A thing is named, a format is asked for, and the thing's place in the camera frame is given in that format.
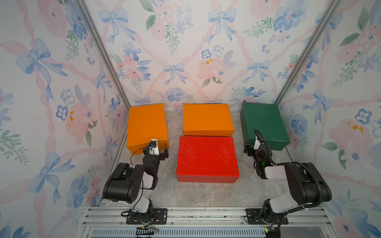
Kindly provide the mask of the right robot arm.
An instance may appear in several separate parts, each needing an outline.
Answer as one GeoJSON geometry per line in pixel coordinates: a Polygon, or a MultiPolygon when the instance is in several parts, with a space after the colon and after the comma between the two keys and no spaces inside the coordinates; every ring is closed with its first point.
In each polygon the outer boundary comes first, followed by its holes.
{"type": "Polygon", "coordinates": [[[288,214],[331,201],[331,189],[313,163],[274,163],[272,151],[265,144],[246,145],[244,152],[253,157],[261,179],[282,179],[289,187],[284,194],[265,200],[261,209],[246,209],[244,220],[250,225],[287,224],[288,214]]]}

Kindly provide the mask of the red shoebox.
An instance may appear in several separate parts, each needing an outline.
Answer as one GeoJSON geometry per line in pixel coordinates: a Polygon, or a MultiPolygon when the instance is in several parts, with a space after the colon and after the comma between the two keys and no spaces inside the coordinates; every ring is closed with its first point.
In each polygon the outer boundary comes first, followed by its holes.
{"type": "Polygon", "coordinates": [[[179,182],[235,183],[240,173],[234,139],[180,137],[176,176],[179,182]]]}

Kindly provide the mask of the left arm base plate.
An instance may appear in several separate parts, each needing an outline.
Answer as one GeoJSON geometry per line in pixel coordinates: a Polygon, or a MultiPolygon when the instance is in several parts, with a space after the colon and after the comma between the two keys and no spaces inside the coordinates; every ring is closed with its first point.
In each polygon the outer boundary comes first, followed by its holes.
{"type": "Polygon", "coordinates": [[[131,209],[126,213],[127,225],[166,225],[168,218],[167,208],[149,208],[146,213],[134,212],[131,209]]]}

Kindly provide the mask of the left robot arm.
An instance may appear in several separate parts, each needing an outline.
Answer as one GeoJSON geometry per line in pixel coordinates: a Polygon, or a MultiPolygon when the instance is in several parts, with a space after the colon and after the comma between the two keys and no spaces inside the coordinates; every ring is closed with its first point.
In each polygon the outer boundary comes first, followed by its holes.
{"type": "Polygon", "coordinates": [[[153,139],[142,150],[142,164],[119,163],[103,188],[103,198],[130,206],[121,213],[127,224],[150,225],[157,217],[152,201],[143,197],[143,192],[156,188],[160,162],[169,157],[168,147],[164,145],[160,149],[158,141],[153,139]]]}

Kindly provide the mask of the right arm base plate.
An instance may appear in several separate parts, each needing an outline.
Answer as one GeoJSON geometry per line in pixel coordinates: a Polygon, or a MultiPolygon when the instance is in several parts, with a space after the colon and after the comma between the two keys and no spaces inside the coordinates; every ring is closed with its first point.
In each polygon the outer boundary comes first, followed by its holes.
{"type": "Polygon", "coordinates": [[[244,220],[249,225],[289,224],[287,217],[280,220],[282,213],[274,213],[272,211],[263,212],[260,208],[247,208],[245,209],[245,212],[246,215],[244,220]]]}

